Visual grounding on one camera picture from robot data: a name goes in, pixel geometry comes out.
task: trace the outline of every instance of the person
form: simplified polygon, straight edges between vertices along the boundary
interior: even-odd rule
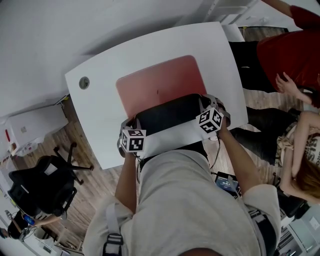
[[[115,195],[102,202],[88,227],[84,254],[110,255],[105,253],[108,244],[104,245],[112,238],[108,234],[115,222],[108,221],[108,207],[115,203],[116,223],[128,255],[273,255],[281,230],[277,190],[261,184],[256,166],[228,131],[225,120],[218,135],[230,157],[242,199],[234,199],[213,182],[200,141],[194,150],[190,146],[189,150],[168,151],[144,164],[137,205],[136,158],[127,153]],[[256,229],[248,213],[266,222],[269,231],[264,243],[262,231]]]
[[[303,30],[259,42],[229,42],[243,88],[286,93],[320,108],[320,16],[281,0],[262,1]]]
[[[297,118],[276,108],[247,107],[249,124],[260,132],[231,130],[234,138],[271,165],[283,166],[280,188],[320,203],[320,115],[304,111]]]
[[[29,226],[28,222],[23,218],[23,216],[24,213],[21,210],[19,210],[16,213],[15,217],[11,220],[11,223],[8,226],[7,230],[5,228],[0,228],[0,237],[2,237],[3,239],[12,238],[18,240],[21,236],[22,230],[26,229]],[[60,217],[50,215],[43,220],[33,220],[33,227],[41,227],[42,225],[47,225],[49,223],[53,223],[60,220]]]

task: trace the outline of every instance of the red shirt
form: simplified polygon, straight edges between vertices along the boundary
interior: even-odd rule
[[[320,73],[320,16],[294,5],[290,9],[294,23],[303,30],[260,41],[258,59],[276,90],[276,75],[283,77],[283,72],[286,72],[297,86],[318,91],[313,94],[312,104],[320,108],[320,86],[317,82]]]

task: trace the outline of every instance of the display screen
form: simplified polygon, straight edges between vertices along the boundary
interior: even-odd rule
[[[224,177],[217,177],[215,181],[216,185],[226,191],[234,192],[232,187],[230,186],[229,180]],[[238,187],[238,181],[233,181],[234,187],[237,189]]]

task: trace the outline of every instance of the white cabinet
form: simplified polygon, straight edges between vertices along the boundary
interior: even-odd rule
[[[48,106],[9,117],[5,122],[11,155],[25,155],[37,148],[46,135],[68,123],[60,105]]]

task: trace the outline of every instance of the gray shirt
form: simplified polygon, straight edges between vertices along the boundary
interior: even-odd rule
[[[223,256],[261,255],[251,220],[239,201],[215,185],[208,161],[189,150],[154,157],[143,167],[136,214],[117,205],[117,217],[130,256],[178,256],[194,248]],[[280,238],[280,210],[274,186],[255,186],[243,195],[246,205],[269,216]],[[96,212],[83,243],[86,256],[101,256],[107,240],[106,207]]]

